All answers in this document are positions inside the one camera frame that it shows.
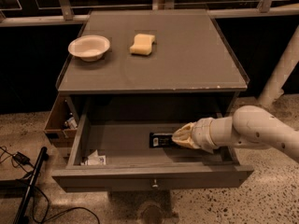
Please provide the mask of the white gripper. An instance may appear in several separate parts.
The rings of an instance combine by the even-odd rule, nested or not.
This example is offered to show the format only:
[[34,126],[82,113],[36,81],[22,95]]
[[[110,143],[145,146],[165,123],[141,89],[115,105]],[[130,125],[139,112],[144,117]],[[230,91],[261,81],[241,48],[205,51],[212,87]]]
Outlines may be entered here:
[[214,149],[218,148],[212,141],[210,134],[210,125],[213,120],[213,118],[204,118],[195,123],[185,124],[173,133],[172,141],[181,147],[202,149],[212,153]]

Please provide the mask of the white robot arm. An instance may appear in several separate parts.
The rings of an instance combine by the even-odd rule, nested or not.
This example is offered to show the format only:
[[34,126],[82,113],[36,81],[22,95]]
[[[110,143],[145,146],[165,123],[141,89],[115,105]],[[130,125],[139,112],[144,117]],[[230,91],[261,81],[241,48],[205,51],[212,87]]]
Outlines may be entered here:
[[205,118],[191,122],[172,135],[182,147],[207,152],[220,147],[273,147],[294,161],[299,161],[299,132],[265,109],[279,97],[284,83],[299,62],[299,27],[258,98],[258,105],[244,105],[231,117]]

